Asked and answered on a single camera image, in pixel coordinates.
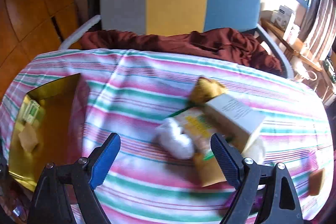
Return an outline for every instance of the wooden shelf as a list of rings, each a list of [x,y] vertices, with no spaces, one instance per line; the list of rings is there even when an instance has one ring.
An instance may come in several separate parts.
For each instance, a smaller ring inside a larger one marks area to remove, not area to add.
[[[293,56],[300,58],[304,63],[311,66],[317,71],[321,71],[323,69],[318,60],[313,59],[312,53],[309,50],[305,51],[304,55],[301,54],[304,44],[300,39],[295,39],[295,42],[293,43],[293,45],[291,45],[283,39],[285,33],[283,30],[280,30],[273,23],[266,19],[261,18],[260,20],[262,27],[265,30],[271,31]]]

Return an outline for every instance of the white box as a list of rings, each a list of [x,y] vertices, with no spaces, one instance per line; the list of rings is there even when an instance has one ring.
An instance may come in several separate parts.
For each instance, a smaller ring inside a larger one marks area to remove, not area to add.
[[[264,115],[227,94],[221,94],[205,103],[204,111],[222,129],[233,134],[232,144],[241,153],[259,136],[260,126],[265,119]]]
[[[285,31],[288,23],[290,21],[294,23],[294,20],[295,20],[295,12],[292,9],[288,8],[287,6],[280,5],[279,11],[275,18],[275,23]]]

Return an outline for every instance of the blue gripper pad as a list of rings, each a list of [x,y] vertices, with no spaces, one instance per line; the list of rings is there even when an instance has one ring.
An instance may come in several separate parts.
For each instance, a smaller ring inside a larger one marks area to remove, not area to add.
[[[220,134],[211,136],[210,145],[227,182],[238,190],[244,176],[243,157]]]
[[[88,157],[89,174],[91,174],[89,185],[94,190],[98,185],[102,185],[112,163],[120,150],[120,136],[111,133],[101,147],[97,147]]]

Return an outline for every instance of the metal screw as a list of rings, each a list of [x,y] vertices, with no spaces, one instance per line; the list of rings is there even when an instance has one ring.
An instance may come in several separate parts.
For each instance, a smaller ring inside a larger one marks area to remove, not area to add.
[[[279,162],[278,167],[279,169],[283,170],[286,167],[286,165],[284,165],[282,162]]]
[[[253,160],[251,158],[244,158],[244,162],[246,164],[252,164],[253,163]]]
[[[47,163],[47,164],[45,165],[45,167],[48,168],[48,169],[51,169],[51,168],[54,167],[54,163],[53,163],[53,162]]]
[[[15,207],[15,209],[12,211],[13,215],[15,215],[16,217],[19,217],[21,212],[20,209],[18,207]]]
[[[81,157],[81,158],[78,160],[78,163],[79,163],[79,164],[85,164],[85,163],[87,163],[87,158],[86,158],[86,157]]]

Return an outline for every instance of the white plush toy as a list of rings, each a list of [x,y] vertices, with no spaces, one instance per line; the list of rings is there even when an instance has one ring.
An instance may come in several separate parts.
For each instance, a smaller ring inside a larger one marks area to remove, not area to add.
[[[182,127],[174,118],[166,118],[163,124],[156,128],[159,143],[173,157],[187,160],[193,157],[194,145],[187,134],[182,134]]]

